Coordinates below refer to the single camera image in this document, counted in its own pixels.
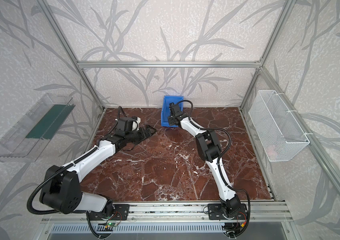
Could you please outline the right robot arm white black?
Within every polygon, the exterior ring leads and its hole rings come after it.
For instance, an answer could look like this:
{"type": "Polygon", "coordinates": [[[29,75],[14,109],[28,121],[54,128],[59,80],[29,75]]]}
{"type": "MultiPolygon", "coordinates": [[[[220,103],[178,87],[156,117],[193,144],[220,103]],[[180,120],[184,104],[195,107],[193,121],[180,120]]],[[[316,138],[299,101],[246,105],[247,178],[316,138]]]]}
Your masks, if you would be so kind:
{"type": "Polygon", "coordinates": [[[234,219],[238,213],[245,215],[249,219],[250,209],[241,210],[242,203],[237,192],[245,192],[244,189],[236,190],[229,181],[223,166],[222,156],[228,151],[231,145],[229,133],[222,128],[204,128],[191,118],[191,114],[181,110],[178,103],[170,103],[170,116],[168,121],[171,126],[178,126],[189,132],[196,141],[197,151],[202,160],[206,162],[211,170],[215,183],[218,188],[219,199],[221,202],[222,214],[225,218],[234,219]],[[228,138],[228,144],[224,150],[221,149],[216,130],[224,132],[228,138]]]}

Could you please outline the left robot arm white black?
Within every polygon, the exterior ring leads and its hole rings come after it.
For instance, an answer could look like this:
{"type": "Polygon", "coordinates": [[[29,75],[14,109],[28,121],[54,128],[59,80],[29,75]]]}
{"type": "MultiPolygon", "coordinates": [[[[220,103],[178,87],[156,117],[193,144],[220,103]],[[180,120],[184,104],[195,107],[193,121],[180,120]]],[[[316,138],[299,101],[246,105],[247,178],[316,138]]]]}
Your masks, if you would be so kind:
{"type": "Polygon", "coordinates": [[[61,167],[50,167],[46,171],[44,181],[37,186],[27,201],[28,211],[34,215],[105,212],[110,201],[101,195],[83,192],[82,180],[127,144],[138,145],[156,132],[150,125],[127,132],[116,130],[103,136],[97,145],[79,158],[61,167]]]}

